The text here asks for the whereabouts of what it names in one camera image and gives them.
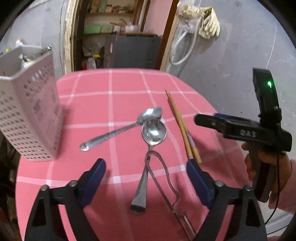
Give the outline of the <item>grey cabinet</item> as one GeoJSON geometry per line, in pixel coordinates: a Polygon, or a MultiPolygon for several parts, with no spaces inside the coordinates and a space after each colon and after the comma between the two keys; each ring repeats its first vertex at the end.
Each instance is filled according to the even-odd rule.
{"type": "Polygon", "coordinates": [[[109,35],[104,45],[104,68],[154,69],[161,45],[159,36],[109,35]]]}

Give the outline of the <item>steel peeler tool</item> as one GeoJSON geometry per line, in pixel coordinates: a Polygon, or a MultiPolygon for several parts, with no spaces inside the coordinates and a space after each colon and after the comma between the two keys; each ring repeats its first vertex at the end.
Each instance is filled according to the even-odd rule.
{"type": "Polygon", "coordinates": [[[21,69],[27,69],[33,64],[33,61],[28,59],[23,53],[18,58],[21,60],[21,69]]]}

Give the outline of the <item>steel spoon patterned handle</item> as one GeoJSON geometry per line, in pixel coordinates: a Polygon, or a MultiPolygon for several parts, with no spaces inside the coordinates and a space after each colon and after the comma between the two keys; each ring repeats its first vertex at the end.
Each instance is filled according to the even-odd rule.
{"type": "Polygon", "coordinates": [[[128,126],[125,126],[123,128],[119,128],[117,130],[113,130],[111,132],[105,133],[103,135],[97,136],[95,138],[92,138],[84,143],[82,143],[79,146],[79,150],[83,152],[87,152],[88,150],[92,149],[93,147],[102,144],[103,142],[109,140],[110,138],[113,138],[114,136],[128,131],[131,128],[134,128],[136,126],[143,125],[146,121],[150,120],[158,120],[161,118],[163,114],[163,109],[160,107],[154,107],[154,108],[148,108],[144,110],[137,118],[137,121],[135,123],[132,123],[128,126]]]}

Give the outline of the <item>white perforated utensil holder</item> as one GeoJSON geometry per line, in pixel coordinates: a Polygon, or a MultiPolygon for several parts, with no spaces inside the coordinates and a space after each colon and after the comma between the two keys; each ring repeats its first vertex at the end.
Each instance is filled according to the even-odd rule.
{"type": "Polygon", "coordinates": [[[1,132],[32,162],[56,159],[63,123],[53,51],[23,45],[1,56],[1,132]],[[33,64],[21,69],[20,54],[33,64]]]}

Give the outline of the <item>steel spoon plain handle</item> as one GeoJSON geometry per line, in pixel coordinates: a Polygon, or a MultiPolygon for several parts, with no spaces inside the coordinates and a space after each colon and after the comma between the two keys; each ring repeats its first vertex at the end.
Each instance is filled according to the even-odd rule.
{"type": "MultiPolygon", "coordinates": [[[[148,151],[165,140],[167,130],[161,120],[148,120],[142,126],[142,138],[148,145],[148,151]]],[[[141,179],[130,205],[130,212],[134,215],[145,213],[147,206],[148,169],[144,166],[141,179]]]]}

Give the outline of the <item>wooden chopstick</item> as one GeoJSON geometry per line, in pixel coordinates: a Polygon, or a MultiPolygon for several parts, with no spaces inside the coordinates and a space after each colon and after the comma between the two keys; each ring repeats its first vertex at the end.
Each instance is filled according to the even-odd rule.
{"type": "Polygon", "coordinates": [[[187,132],[187,136],[188,136],[188,139],[189,139],[189,143],[190,143],[190,146],[191,146],[191,150],[192,150],[192,153],[193,153],[193,159],[198,163],[200,164],[202,162],[202,159],[200,157],[200,154],[196,148],[196,145],[193,141],[193,138],[184,122],[184,126],[185,126],[185,129],[186,129],[186,132],[187,132]]]}
{"type": "Polygon", "coordinates": [[[179,113],[170,92],[168,92],[168,90],[165,90],[165,92],[166,92],[166,95],[168,97],[169,105],[171,106],[171,111],[172,111],[172,113],[173,113],[173,115],[175,117],[175,120],[176,120],[176,122],[177,122],[177,124],[179,126],[179,129],[181,131],[181,135],[182,135],[182,138],[183,138],[183,141],[184,141],[185,150],[186,150],[186,154],[188,156],[188,159],[192,159],[193,158],[193,153],[192,153],[191,146],[190,146],[190,143],[189,143],[189,139],[188,139],[188,136],[187,136],[187,132],[186,132],[186,129],[185,129],[185,126],[184,126],[183,118],[182,118],[181,114],[179,113]]]}

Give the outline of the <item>pink checkered tablecloth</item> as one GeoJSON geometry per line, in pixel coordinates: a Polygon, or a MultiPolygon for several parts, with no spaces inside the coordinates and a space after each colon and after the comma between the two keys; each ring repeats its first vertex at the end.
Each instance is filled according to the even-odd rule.
{"type": "Polygon", "coordinates": [[[209,128],[194,124],[197,113],[211,114],[213,106],[198,92],[172,75],[152,70],[105,69],[69,73],[57,81],[64,109],[64,125],[55,161],[20,159],[16,179],[16,210],[21,235],[40,187],[66,185],[89,170],[98,158],[106,161],[106,174],[93,201],[84,211],[100,240],[185,240],[180,225],[160,192],[149,180],[147,209],[130,212],[130,204],[144,168],[147,145],[136,127],[83,152],[79,145],[93,137],[133,123],[147,108],[163,109],[166,139],[155,147],[161,154],[173,185],[181,194],[177,205],[195,229],[202,225],[204,207],[186,173],[187,155],[178,124],[167,99],[169,92],[195,140],[201,168],[213,179],[231,187],[248,184],[240,146],[209,128]]]}

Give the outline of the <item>green box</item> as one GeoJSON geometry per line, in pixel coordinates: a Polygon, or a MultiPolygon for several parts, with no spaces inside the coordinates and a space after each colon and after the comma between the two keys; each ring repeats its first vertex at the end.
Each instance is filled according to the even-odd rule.
{"type": "Polygon", "coordinates": [[[101,25],[85,25],[84,26],[85,35],[100,34],[100,32],[101,32],[101,25]]]}

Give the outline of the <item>pink pot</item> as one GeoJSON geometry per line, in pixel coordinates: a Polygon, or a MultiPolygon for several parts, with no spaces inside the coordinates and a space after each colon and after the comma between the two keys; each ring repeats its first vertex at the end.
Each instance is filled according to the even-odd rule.
{"type": "Polygon", "coordinates": [[[120,33],[137,33],[140,32],[140,27],[139,25],[127,25],[127,24],[121,24],[121,23],[116,23],[116,22],[109,22],[111,25],[114,26],[119,26],[120,33]]]}

